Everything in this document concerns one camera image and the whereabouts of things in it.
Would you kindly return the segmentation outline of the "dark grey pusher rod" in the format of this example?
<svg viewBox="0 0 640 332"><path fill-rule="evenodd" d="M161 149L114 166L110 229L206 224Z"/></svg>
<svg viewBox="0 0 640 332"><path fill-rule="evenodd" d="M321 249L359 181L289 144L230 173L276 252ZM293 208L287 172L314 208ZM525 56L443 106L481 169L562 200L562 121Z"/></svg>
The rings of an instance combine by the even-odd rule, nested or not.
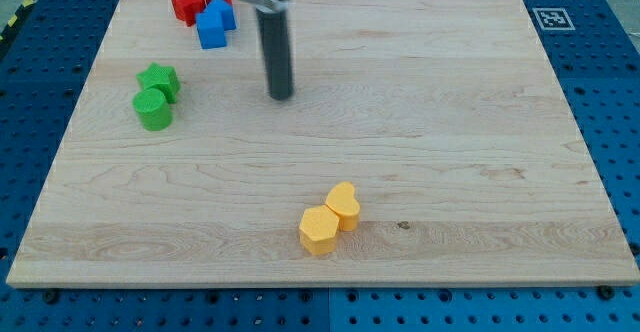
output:
<svg viewBox="0 0 640 332"><path fill-rule="evenodd" d="M294 94L287 13L257 9L256 15L269 95L287 100Z"/></svg>

